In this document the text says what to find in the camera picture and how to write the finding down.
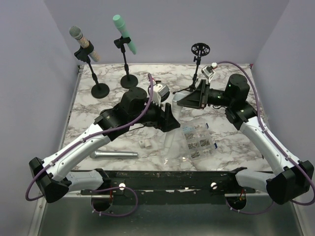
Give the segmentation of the black tripod microphone stand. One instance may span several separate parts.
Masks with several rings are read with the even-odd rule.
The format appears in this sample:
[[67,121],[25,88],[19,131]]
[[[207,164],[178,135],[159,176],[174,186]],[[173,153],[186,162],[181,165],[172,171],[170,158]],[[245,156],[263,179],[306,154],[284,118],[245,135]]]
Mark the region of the black tripod microphone stand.
[[205,43],[199,42],[199,43],[195,43],[192,45],[191,52],[194,54],[193,61],[196,62],[196,68],[195,68],[195,73],[194,73],[193,78],[192,78],[192,84],[190,86],[188,86],[187,88],[183,88],[181,90],[174,91],[173,94],[176,94],[176,93],[179,93],[182,91],[192,92],[196,89],[197,73],[198,73],[199,66],[201,64],[201,58],[208,55],[210,50],[211,50],[210,46],[205,44]]

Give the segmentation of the silver grey microphone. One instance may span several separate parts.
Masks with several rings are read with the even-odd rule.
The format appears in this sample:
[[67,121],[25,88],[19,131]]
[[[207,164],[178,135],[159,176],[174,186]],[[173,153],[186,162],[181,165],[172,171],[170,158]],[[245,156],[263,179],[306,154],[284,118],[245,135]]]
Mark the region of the silver grey microphone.
[[130,151],[102,151],[97,150],[90,154],[90,158],[99,159],[99,158],[109,158],[109,159],[135,159],[138,158],[137,152]]

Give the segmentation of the mint green microphone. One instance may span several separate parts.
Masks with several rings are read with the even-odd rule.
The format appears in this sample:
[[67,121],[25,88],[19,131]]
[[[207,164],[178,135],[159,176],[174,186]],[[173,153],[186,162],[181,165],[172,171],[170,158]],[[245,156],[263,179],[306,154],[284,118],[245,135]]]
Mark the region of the mint green microphone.
[[114,15],[113,16],[113,22],[114,25],[116,27],[116,29],[121,33],[123,38],[130,38],[130,42],[127,44],[130,51],[135,55],[137,53],[137,49],[136,46],[130,36],[130,33],[128,32],[127,28],[126,28],[126,23],[124,21],[124,19],[122,18],[122,16],[120,15]]

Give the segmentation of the white microphone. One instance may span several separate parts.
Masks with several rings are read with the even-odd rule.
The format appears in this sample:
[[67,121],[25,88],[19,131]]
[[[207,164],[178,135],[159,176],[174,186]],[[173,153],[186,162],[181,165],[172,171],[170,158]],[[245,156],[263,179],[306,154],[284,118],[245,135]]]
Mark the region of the white microphone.
[[174,94],[172,98],[171,104],[171,113],[168,119],[168,128],[169,131],[166,132],[165,139],[164,139],[164,147],[171,148],[172,143],[175,137],[175,130],[180,127],[179,118],[183,109],[183,106],[178,105],[178,101],[183,99],[187,93],[184,92],[177,92]]

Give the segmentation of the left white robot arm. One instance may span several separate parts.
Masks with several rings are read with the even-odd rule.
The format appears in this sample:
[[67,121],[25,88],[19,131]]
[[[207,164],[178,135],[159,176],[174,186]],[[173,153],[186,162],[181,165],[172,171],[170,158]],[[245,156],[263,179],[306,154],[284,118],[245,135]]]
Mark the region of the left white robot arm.
[[130,126],[140,123],[164,133],[180,127],[181,109],[176,102],[166,103],[162,109],[154,103],[156,92],[147,94],[139,87],[125,92],[116,106],[103,110],[94,122],[74,141],[49,157],[33,158],[29,162],[32,184],[37,184],[46,202],[53,203],[66,193],[94,190],[104,194],[109,182],[101,170],[72,173],[72,169],[92,152],[127,133]]

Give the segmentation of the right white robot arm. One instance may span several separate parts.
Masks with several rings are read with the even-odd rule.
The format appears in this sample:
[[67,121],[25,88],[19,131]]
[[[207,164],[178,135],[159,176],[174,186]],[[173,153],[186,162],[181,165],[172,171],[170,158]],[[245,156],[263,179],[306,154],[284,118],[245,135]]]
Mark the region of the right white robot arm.
[[310,161],[300,161],[267,129],[257,110],[247,102],[249,91],[246,77],[240,74],[229,77],[225,90],[212,89],[202,80],[197,89],[177,101],[177,105],[193,109],[224,106],[228,121],[251,140],[273,172],[269,175],[241,169],[227,179],[227,189],[233,193],[243,187],[260,190],[282,205],[309,191],[314,167]]

